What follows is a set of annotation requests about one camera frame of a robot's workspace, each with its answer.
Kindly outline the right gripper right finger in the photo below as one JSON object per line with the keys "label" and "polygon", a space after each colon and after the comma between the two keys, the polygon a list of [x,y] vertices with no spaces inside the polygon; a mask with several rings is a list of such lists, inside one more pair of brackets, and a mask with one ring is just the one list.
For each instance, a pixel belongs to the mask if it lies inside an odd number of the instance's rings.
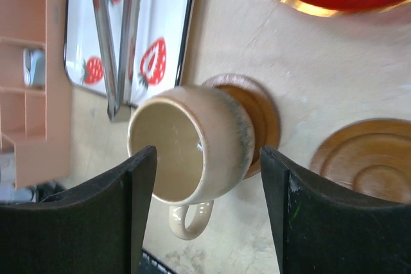
{"label": "right gripper right finger", "polygon": [[409,273],[410,206],[342,187],[270,146],[261,178],[281,273]]}

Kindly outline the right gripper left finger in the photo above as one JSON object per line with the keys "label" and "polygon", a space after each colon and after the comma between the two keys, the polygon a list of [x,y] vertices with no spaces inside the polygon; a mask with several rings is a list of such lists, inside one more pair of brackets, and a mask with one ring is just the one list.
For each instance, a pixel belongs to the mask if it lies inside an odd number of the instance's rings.
{"label": "right gripper left finger", "polygon": [[157,170],[147,146],[40,203],[1,206],[2,273],[137,273]]}

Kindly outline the brown wooden coaster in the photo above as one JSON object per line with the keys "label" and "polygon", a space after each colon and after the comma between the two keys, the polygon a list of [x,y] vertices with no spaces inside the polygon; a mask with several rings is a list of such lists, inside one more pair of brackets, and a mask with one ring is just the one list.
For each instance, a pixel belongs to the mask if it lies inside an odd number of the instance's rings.
{"label": "brown wooden coaster", "polygon": [[410,203],[410,121],[367,119],[331,134],[310,170],[375,198]]}
{"label": "brown wooden coaster", "polygon": [[247,111],[254,127],[256,145],[252,164],[244,178],[258,174],[261,170],[260,148],[268,145],[277,149],[281,140],[280,114],[269,91],[260,82],[241,74],[219,74],[202,85],[228,93]]}

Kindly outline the beige ceramic mug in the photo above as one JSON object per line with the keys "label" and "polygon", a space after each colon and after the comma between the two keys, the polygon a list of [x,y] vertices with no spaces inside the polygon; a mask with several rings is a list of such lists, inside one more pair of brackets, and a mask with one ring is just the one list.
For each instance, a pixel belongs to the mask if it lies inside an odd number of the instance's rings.
{"label": "beige ceramic mug", "polygon": [[139,105],[128,124],[129,155],[157,149],[153,196],[170,206],[170,229],[183,240],[197,238],[214,200],[243,180],[255,143],[244,107],[212,87],[166,90]]}

